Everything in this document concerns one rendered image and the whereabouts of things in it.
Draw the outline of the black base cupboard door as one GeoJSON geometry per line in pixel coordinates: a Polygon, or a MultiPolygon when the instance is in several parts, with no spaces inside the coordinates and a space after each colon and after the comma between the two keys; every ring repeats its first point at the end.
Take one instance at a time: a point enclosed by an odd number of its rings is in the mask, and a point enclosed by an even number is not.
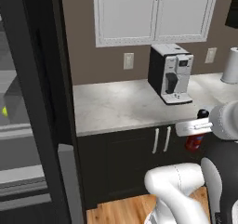
{"type": "Polygon", "coordinates": [[[204,143],[196,152],[190,152],[185,148],[187,138],[178,137],[174,125],[165,125],[162,128],[162,134],[160,135],[160,156],[162,165],[173,165],[180,163],[196,163],[199,164],[205,152],[204,143]],[[170,140],[167,151],[164,152],[166,128],[171,126],[170,140]]]}
{"type": "Polygon", "coordinates": [[[152,167],[155,127],[78,138],[86,209],[147,194],[144,176],[152,167]]]}

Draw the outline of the grey fridge shelf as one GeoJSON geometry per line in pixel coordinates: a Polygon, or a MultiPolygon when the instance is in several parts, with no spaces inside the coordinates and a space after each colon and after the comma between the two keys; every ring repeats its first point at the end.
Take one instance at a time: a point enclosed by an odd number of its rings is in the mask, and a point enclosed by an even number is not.
{"type": "Polygon", "coordinates": [[[46,185],[45,173],[41,165],[0,171],[0,190],[31,185],[46,185]]]}
{"type": "Polygon", "coordinates": [[[0,140],[12,138],[25,138],[33,134],[30,124],[1,125],[0,140]]]}

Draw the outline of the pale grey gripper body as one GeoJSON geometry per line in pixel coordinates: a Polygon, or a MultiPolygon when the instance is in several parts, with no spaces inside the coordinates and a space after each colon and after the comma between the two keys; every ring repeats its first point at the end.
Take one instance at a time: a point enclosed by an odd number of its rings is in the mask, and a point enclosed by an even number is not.
{"type": "Polygon", "coordinates": [[[176,133],[179,137],[188,137],[210,133],[213,124],[208,118],[190,120],[176,124],[176,133]]]}

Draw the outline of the black wall appliance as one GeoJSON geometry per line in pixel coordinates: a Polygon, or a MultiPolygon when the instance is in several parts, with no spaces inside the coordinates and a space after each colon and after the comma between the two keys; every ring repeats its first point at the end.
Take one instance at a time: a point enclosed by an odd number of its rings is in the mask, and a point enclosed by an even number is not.
{"type": "Polygon", "coordinates": [[[225,25],[238,29],[238,0],[231,0],[225,25]]]}

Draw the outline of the white wall cupboard door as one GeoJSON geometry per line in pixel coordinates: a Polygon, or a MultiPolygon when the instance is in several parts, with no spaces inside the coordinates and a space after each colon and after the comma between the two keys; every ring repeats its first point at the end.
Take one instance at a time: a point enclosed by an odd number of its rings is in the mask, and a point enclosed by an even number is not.
{"type": "Polygon", "coordinates": [[[158,0],[155,42],[205,42],[216,0],[158,0]]]}
{"type": "Polygon", "coordinates": [[[149,45],[158,0],[94,0],[96,47],[149,45]]]}

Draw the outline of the black fridge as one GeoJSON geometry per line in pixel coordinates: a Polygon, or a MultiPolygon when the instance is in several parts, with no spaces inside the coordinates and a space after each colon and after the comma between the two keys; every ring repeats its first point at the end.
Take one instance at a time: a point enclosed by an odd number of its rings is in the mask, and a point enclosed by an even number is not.
{"type": "Polygon", "coordinates": [[[73,146],[86,224],[61,0],[0,0],[0,126],[18,124],[33,134],[0,140],[0,171],[41,165],[46,185],[0,190],[0,224],[72,224],[60,144],[73,146]]]}

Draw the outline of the white wall socket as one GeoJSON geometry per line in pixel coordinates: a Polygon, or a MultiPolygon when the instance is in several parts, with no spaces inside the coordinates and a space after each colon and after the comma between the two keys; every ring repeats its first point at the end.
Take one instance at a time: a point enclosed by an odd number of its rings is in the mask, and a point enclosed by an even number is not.
{"type": "Polygon", "coordinates": [[[211,47],[207,49],[206,57],[205,57],[205,63],[213,63],[215,56],[217,53],[216,47],[211,47]]]}
{"type": "Polygon", "coordinates": [[[125,53],[124,54],[124,69],[132,70],[134,67],[134,54],[133,53],[125,53]]]}

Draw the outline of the white paper towel roll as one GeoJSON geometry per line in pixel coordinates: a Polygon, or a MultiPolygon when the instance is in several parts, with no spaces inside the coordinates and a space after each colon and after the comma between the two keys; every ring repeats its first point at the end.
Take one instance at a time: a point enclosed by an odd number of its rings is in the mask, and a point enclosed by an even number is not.
{"type": "Polygon", "coordinates": [[[221,81],[226,84],[238,84],[238,46],[230,49],[221,81]]]}

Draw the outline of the black and silver coffee machine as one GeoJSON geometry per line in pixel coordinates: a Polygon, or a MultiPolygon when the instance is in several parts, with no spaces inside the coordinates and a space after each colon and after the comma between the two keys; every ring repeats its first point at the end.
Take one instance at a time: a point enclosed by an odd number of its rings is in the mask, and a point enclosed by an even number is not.
{"type": "Polygon", "coordinates": [[[177,44],[151,45],[148,82],[166,105],[192,103],[187,89],[193,59],[177,44]]]}

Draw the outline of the red ketchup bottle black cap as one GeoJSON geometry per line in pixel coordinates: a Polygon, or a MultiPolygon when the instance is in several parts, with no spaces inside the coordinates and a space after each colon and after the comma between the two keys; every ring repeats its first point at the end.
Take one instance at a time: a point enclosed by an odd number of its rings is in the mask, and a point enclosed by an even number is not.
{"type": "MultiPolygon", "coordinates": [[[[206,118],[208,115],[209,115],[209,111],[207,111],[205,109],[201,109],[197,113],[197,118],[198,119],[206,118]]],[[[187,140],[185,143],[185,148],[190,152],[196,152],[201,146],[203,137],[204,137],[204,134],[187,137],[187,140]]]]}

